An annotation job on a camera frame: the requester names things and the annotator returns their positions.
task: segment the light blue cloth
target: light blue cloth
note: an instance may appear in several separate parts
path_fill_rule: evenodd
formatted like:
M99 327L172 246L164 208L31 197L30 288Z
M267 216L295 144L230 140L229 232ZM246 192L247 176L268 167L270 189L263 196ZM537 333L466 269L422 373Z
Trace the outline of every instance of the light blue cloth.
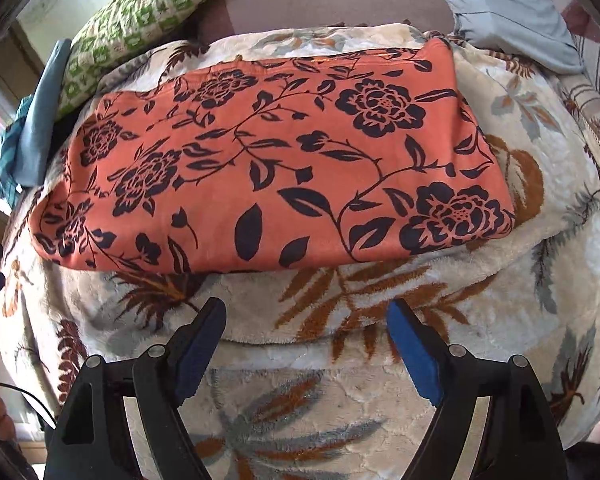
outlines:
M551 0L446 0L455 34L477 48L524 55L558 74L584 68Z
M16 200L20 195L16 189L17 183L13 179L13 167L16 152L18 151L20 134L27 120L27 113L29 112L32 100L33 95L29 95L20 101L15 120L2 133L2 145L0 147L0 198L3 198L12 209L15 207Z
M42 186L54 129L60 85L71 51L71 40L59 40L46 62L22 128L13 179L24 187Z

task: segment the black cable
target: black cable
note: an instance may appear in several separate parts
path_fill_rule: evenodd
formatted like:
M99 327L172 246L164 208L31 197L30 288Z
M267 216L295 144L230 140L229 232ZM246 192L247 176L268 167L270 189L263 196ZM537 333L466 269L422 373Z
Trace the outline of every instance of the black cable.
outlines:
M10 388L11 390L16 390L17 392L20 392L21 394L25 394L28 395L29 397L31 397L32 399L34 399L40 406L42 406L46 412L46 414L50 417L50 419L52 421L55 421L56 418L51 415L51 412L49 411L48 407L46 407L39 398L37 398L34 394L30 394L27 390L23 390L22 388L19 388L17 386L13 386L13 384L5 384L5 383L0 383L0 386L3 388Z

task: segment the silver bolt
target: silver bolt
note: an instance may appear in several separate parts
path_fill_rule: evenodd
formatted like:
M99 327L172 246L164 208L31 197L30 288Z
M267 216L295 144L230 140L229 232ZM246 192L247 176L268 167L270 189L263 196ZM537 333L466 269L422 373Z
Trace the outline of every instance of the silver bolt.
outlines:
M449 353L453 357L464 357L466 355L466 348L462 345L449 345Z
M151 348L149 348L149 357L162 357L165 350L165 347L162 345L153 345Z
M87 359L86 365L89 368L95 368L96 366L98 366L100 364L100 357L97 355L92 355L91 357L89 357Z
M529 364L529 361L527 361L526 357L523 355L514 355L513 364L515 364L518 368L524 368Z

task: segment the beige floral blanket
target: beige floral blanket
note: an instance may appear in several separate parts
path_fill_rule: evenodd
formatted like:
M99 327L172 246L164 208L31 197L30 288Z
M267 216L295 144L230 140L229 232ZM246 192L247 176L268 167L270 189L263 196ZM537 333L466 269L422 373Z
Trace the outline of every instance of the beige floral blanket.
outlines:
M420 48L407 25L279 30L225 38L195 57L172 43L100 82L146 91L235 59L302 57L392 46ZM213 478L394 479L433 414L384 323L404 298L450 342L476 356L525 354L570 446L600 418L600 142L567 108L560 80L522 59L451 42L459 89L486 134L514 199L506 238L406 260L226 275L80 272L43 262L26 219L63 168L30 192L6 234L0 347L18 384L56 412L89 354L137 356L191 322L210 296L228 323L208 373L180 410ZM477 452L486 402L457 478ZM137 409L130 426L144 475L157 478Z

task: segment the orange floral cloth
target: orange floral cloth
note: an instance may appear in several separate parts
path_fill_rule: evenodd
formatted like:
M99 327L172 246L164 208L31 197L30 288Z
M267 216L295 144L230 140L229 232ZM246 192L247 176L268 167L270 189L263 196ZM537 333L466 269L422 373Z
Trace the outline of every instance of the orange floral cloth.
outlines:
M403 258L513 222L435 39L107 94L29 227L43 258L73 269L227 272Z

